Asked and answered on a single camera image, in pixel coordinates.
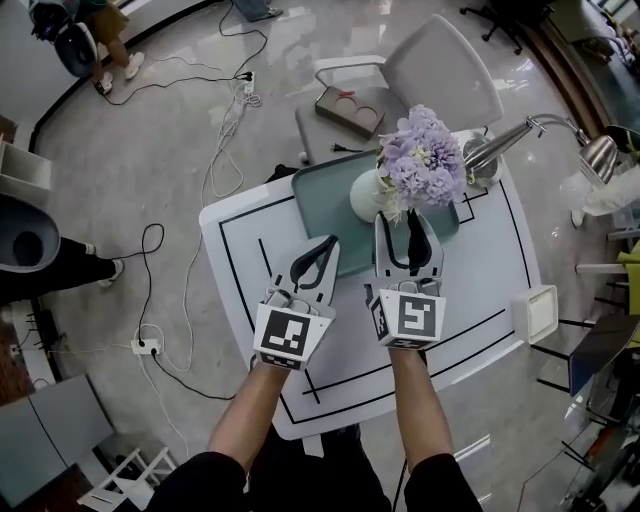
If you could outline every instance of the small box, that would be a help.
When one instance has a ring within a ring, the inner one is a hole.
[[[365,102],[355,94],[344,95],[344,91],[328,87],[316,101],[316,114],[326,117],[340,126],[369,140],[384,119],[378,105]]]
[[[258,304],[253,349],[264,363],[304,370],[332,323],[332,318]]]
[[[518,339],[534,345],[558,328],[558,290],[540,285],[511,301],[513,325]]]
[[[380,290],[369,305],[378,342],[390,348],[422,350],[439,341],[447,299]]]

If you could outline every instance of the tiled floor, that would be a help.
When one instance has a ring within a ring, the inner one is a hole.
[[[257,72],[263,105],[248,109],[229,150],[244,170],[241,190],[263,183],[274,167],[297,166],[302,144],[293,115],[294,96],[319,90],[314,59],[341,55],[386,56],[431,13],[440,13],[471,42],[486,63],[505,107],[505,117],[492,126],[500,133],[525,114],[569,115],[560,95],[530,51],[514,55],[497,34],[490,43],[480,35],[487,25],[458,9],[461,0],[274,0],[284,16],[261,22],[269,43],[248,66]],[[222,38],[218,21],[227,4],[200,11],[163,30],[141,50],[149,57],[139,77],[125,84],[118,71],[111,94],[124,99],[134,88],[152,82],[202,74],[229,76],[260,44],[252,34]],[[228,31],[241,28],[234,12]],[[152,57],[177,55],[222,68],[188,67],[180,61],[154,62]],[[363,83],[371,73],[345,72],[336,78]],[[64,236],[91,241],[100,254],[115,256],[139,249],[144,226],[166,226],[163,248],[149,257],[154,294],[145,320],[159,324],[166,346],[179,366],[189,353],[189,331],[182,310],[185,272],[198,243],[197,223],[203,173],[215,149],[220,119],[230,101],[224,83],[187,82],[170,89],[138,93],[123,107],[113,107],[88,85],[76,93],[42,130],[38,152],[55,161],[55,188],[50,211]],[[578,169],[577,145],[568,131],[556,129],[541,139],[531,135],[506,154],[515,180],[545,283],[558,286],[561,316],[591,315],[597,282],[578,277],[578,262],[602,261],[608,220],[590,218],[576,231],[558,201],[562,179]],[[237,180],[225,161],[215,170],[217,187]],[[140,258],[127,261],[124,276],[106,292],[84,286],[50,297],[72,350],[88,350],[133,337],[147,293]],[[199,389],[232,394],[246,374],[225,317],[207,258],[195,262],[188,293],[195,333],[195,356],[184,380]],[[570,343],[579,329],[565,328],[558,343]],[[138,361],[123,349],[61,356],[65,370],[86,371],[115,428],[129,442],[163,443],[179,461],[182,440],[168,425]],[[203,450],[224,403],[205,400],[180,388],[149,364],[169,414],[189,441],[192,453]],[[441,398],[457,448],[491,435],[491,450],[474,469],[472,486],[491,493],[487,509],[515,510],[520,487],[558,450],[565,435],[568,401],[562,393],[535,383],[541,361],[521,347],[486,370],[448,388]],[[402,445],[393,415],[362,426],[365,448],[393,497],[403,463]],[[404,504],[398,510],[404,510]]]

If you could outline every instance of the wall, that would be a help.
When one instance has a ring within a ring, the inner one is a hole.
[[[122,11],[130,23],[128,41],[200,0],[135,0]],[[52,45],[31,35],[21,0],[0,0],[0,114],[24,128],[33,127],[76,78],[58,60]]]

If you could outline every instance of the chair seat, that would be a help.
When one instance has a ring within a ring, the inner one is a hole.
[[[314,102],[307,101],[296,108],[298,129],[302,135],[307,158],[312,165],[342,158],[349,154],[332,151],[333,144],[340,144],[349,149],[377,148],[380,145],[378,135],[397,131],[398,119],[408,115],[407,108],[398,97],[385,87],[357,89],[356,95],[365,102],[381,106],[384,110],[384,119],[369,140],[365,140],[351,130],[317,115]]]

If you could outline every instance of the white chair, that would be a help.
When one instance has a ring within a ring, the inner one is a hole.
[[[328,87],[322,73],[358,66],[377,66],[389,86],[356,91],[359,98],[383,106],[385,117],[378,134],[396,131],[397,120],[417,104],[433,109],[452,132],[487,126],[504,115],[482,60],[464,36],[437,14],[400,43],[388,59],[376,55],[323,59],[314,64],[315,77]],[[314,104],[300,105],[296,121],[312,164],[343,156],[332,151],[334,143],[349,149],[378,146],[376,135],[365,141],[317,116]]]
[[[120,471],[133,460],[135,460],[143,470],[138,479],[130,480],[127,478],[119,478],[118,474]],[[167,467],[158,469],[157,466],[163,462]],[[174,469],[176,469],[176,464],[171,460],[168,448],[163,448],[149,465],[145,464],[142,460],[140,448],[136,448],[106,480],[82,496],[82,498],[78,500],[78,504],[97,510],[98,512],[113,512],[128,499],[138,510],[145,510],[153,497],[153,487],[151,484],[154,486],[160,485],[158,475],[168,475]],[[111,483],[114,483],[121,492],[106,490],[105,487]]]

